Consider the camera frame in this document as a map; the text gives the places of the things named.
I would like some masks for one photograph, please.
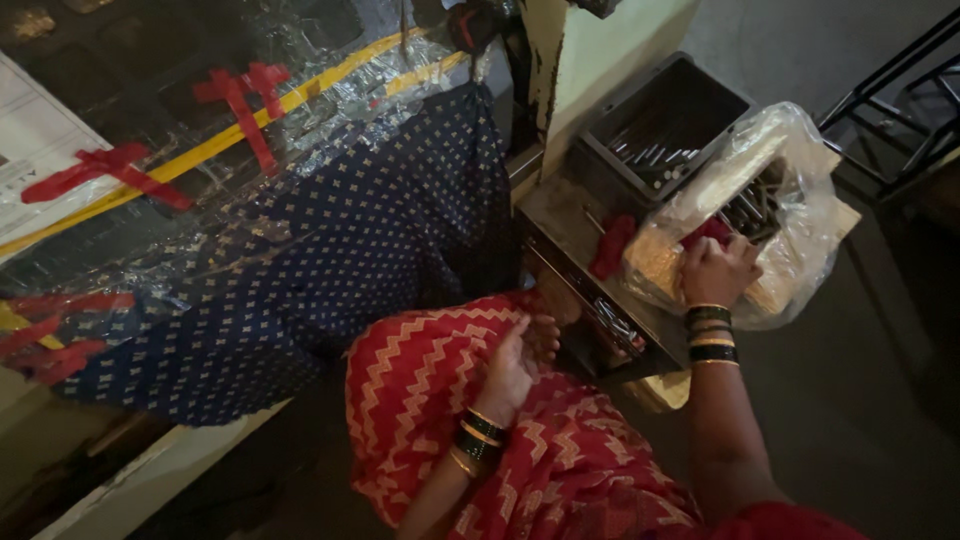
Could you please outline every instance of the yellow tape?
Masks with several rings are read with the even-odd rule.
[[[32,324],[33,323],[27,319],[14,313],[13,310],[10,309],[10,304],[0,300],[0,330],[15,331],[25,329]],[[39,344],[47,349],[63,348],[63,344],[53,335],[44,336],[39,340]]]
[[[420,28],[414,28],[409,31],[408,35],[419,36],[423,33],[424,30]],[[314,77],[313,79],[310,79],[306,83],[298,86],[281,97],[280,103],[283,105],[283,109],[288,112],[296,109],[300,105],[303,105],[303,103],[305,103],[309,98],[316,96],[336,83],[339,83],[347,75],[353,72],[353,70],[396,47],[399,43],[400,34],[394,34],[392,36],[383,37],[382,39],[379,39],[363,49],[347,56],[347,59],[341,64],[327,69],[325,72]],[[466,57],[467,55],[464,53],[454,53],[442,61],[421,67],[420,69],[410,73],[404,73],[387,83],[387,95],[394,95],[410,85],[426,81],[437,72],[438,68],[447,70]],[[256,125],[261,129],[273,121],[266,109],[258,111],[253,117],[256,119]],[[224,150],[227,150],[227,148],[230,146],[243,140],[243,138],[244,136],[243,132],[240,131],[240,126],[238,124],[234,124],[226,130],[215,135],[210,140],[187,151],[183,155],[162,164],[160,167],[157,167],[147,174],[149,174],[150,177],[157,182],[166,184],[181,174],[203,163],[204,161],[217,156]],[[109,195],[101,197],[94,203],[86,206],[83,209],[77,210],[76,212],[64,217],[57,223],[50,225],[49,227],[41,229],[35,233],[21,236],[12,242],[0,245],[0,257],[15,253],[43,238],[46,238],[47,236],[50,236],[51,234],[65,231],[66,229],[69,229],[97,214],[103,213],[109,209],[115,209],[116,207],[119,207],[120,205],[123,205],[142,194],[143,193],[141,191],[133,189],[132,187],[119,187]]]
[[[457,65],[466,59],[467,53],[453,53],[441,61],[431,63],[430,65],[425,65],[424,67],[421,67],[415,71],[410,71],[409,73],[398,75],[392,81],[387,83],[387,96],[389,97],[399,94],[410,86],[424,83],[433,78],[434,75],[438,73],[444,73],[454,65]]]

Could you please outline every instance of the blue printed fabric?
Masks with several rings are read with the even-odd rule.
[[[424,100],[378,147],[353,143],[316,163],[307,153],[276,183],[282,189],[234,209],[254,223],[282,223],[300,241],[213,272],[254,246],[235,241],[229,225],[202,238],[190,264],[202,266],[192,275],[209,277],[169,293],[188,308],[171,314],[139,295],[129,314],[109,321],[115,331],[136,325],[139,335],[111,344],[55,391],[185,425],[223,425],[295,396],[367,325],[417,307],[425,294],[463,300],[462,276],[512,244],[491,106],[483,86],[460,86]],[[111,330],[81,329],[79,337]]]

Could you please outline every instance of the black metal stand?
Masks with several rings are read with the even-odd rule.
[[[879,204],[889,203],[892,199],[901,195],[931,165],[960,147],[960,136],[958,136],[958,132],[960,132],[960,94],[953,89],[947,80],[948,76],[960,75],[960,65],[957,65],[960,63],[960,55],[941,63],[905,88],[907,91],[912,91],[923,83],[933,81],[943,91],[955,106],[957,114],[939,128],[931,130],[875,97],[878,92],[893,83],[899,76],[916,65],[917,62],[926,58],[958,32],[960,32],[960,9],[954,10],[944,17],[933,28],[910,43],[870,77],[857,85],[852,92],[833,107],[817,126],[820,132],[824,134],[825,143],[828,147],[840,154],[850,166],[880,184],[880,190],[876,195],[876,202]],[[924,142],[917,149],[910,148],[902,141],[886,133],[878,125],[857,114],[856,109],[863,105],[869,106],[889,120],[899,122],[907,129],[923,135],[925,137]],[[877,170],[877,167],[854,158],[844,148],[827,140],[827,130],[844,118],[849,118],[896,151],[907,156],[906,165],[893,178],[886,178]]]

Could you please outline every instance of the gold bangle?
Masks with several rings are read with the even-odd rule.
[[[701,339],[694,339],[690,342],[690,347],[699,347],[701,345],[729,345],[731,347],[736,347],[736,343],[733,343],[732,339],[723,339],[721,337],[704,337]]]
[[[693,362],[693,365],[697,364],[730,364],[736,367],[740,367],[740,364],[734,362],[733,360],[697,360]]]
[[[460,421],[460,427],[463,428],[464,430],[467,430],[467,433],[489,444],[490,446],[495,446],[496,448],[500,448],[501,446],[503,446],[502,442],[496,439],[491,439],[487,435],[481,433],[480,431],[477,431],[477,429],[474,426],[471,426],[465,420]]]
[[[694,304],[693,306],[687,306],[687,307],[686,307],[686,310],[687,310],[687,311],[690,311],[691,309],[694,309],[695,307],[719,307],[719,308],[721,308],[721,309],[725,309],[725,310],[727,310],[727,311],[730,311],[730,308],[729,308],[729,307],[720,306],[719,304]]]
[[[470,468],[467,466],[467,464],[464,463],[464,462],[460,459],[460,457],[459,457],[458,455],[456,455],[455,452],[453,452],[453,449],[450,449],[450,456],[453,457],[453,460],[457,462],[457,465],[460,465],[460,468],[463,469],[465,473],[467,473],[467,476],[468,476],[468,477],[470,477],[470,478],[472,478],[472,479],[477,478],[477,474],[474,473],[472,470],[470,470]]]
[[[500,426],[499,424],[497,424],[496,422],[494,422],[494,421],[491,420],[490,418],[487,418],[486,416],[480,414],[479,412],[477,412],[476,410],[474,410],[473,407],[471,407],[471,406],[467,407],[467,410],[470,411],[470,412],[472,412],[473,414],[477,415],[478,417],[480,417],[480,420],[483,420],[484,422],[490,424],[491,426],[497,428],[498,430],[505,430],[505,429],[506,429],[505,427]]]

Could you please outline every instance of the red saree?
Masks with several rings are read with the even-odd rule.
[[[515,300],[500,295],[403,313],[372,325],[350,349],[352,487],[390,526],[398,526],[435,461],[447,452],[461,413],[480,390],[488,357],[522,313]],[[448,537],[859,538],[819,534],[819,528],[815,536],[786,530],[771,535],[769,523],[789,523],[795,508],[761,504],[706,530],[689,494],[663,474],[650,445],[610,399],[543,365],[496,474]],[[765,531],[754,530],[754,521],[766,523]]]

